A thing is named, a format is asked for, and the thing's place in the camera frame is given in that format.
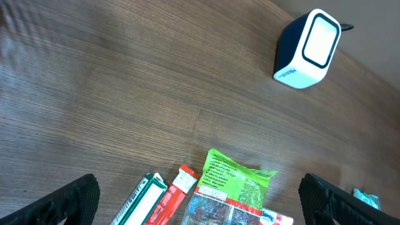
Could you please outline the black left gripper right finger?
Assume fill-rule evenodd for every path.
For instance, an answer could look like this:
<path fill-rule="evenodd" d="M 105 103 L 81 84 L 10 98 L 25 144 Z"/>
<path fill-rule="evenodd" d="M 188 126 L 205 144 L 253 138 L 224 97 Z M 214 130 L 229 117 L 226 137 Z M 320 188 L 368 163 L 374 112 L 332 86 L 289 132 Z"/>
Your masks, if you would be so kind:
<path fill-rule="evenodd" d="M 307 173 L 299 185 L 306 225 L 399 225 L 392 217 L 315 174 Z"/>

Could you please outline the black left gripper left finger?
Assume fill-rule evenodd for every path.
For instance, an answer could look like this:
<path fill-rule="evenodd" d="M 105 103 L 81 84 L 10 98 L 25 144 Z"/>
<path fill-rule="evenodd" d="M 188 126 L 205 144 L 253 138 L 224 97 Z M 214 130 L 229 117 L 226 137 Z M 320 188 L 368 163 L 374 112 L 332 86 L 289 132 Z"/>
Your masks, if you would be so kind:
<path fill-rule="evenodd" d="M 87 224 L 93 223 L 100 197 L 93 174 L 79 179 L 1 218 L 1 224 Z"/>

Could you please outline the teal tissue packet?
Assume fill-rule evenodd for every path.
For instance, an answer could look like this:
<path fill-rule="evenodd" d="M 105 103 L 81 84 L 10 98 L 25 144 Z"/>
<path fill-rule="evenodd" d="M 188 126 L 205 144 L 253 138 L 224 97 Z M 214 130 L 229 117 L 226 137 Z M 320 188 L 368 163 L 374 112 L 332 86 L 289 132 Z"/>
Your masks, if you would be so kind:
<path fill-rule="evenodd" d="M 353 196 L 358 198 L 359 200 L 365 202 L 366 204 L 370 205 L 371 207 L 381 210 L 381 205 L 379 198 L 373 194 L 366 194 L 365 192 L 361 192 L 359 189 L 354 188 Z"/>

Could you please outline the green white gum box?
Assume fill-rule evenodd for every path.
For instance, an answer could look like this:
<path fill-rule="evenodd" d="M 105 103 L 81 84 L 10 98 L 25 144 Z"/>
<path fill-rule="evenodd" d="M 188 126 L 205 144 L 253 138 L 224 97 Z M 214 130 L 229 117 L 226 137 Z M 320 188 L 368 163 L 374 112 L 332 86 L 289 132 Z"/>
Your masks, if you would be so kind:
<path fill-rule="evenodd" d="M 159 173 L 148 172 L 138 183 L 111 225 L 142 225 L 167 190 Z"/>

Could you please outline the green snack bag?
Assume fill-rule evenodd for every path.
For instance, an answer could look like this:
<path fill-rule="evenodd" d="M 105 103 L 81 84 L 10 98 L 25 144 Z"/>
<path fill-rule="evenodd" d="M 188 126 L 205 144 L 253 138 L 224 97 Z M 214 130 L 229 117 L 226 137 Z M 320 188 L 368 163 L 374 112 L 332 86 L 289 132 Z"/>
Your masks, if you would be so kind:
<path fill-rule="evenodd" d="M 182 224 L 259 224 L 276 171 L 249 169 L 210 149 Z"/>

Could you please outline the red snack stick packet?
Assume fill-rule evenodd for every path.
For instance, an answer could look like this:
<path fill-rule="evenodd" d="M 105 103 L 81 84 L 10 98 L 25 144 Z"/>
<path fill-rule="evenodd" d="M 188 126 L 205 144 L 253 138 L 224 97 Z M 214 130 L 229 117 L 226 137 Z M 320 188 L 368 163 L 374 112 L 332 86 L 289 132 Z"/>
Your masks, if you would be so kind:
<path fill-rule="evenodd" d="M 180 165 L 178 175 L 144 224 L 166 225 L 198 179 L 199 175 L 191 168 Z"/>

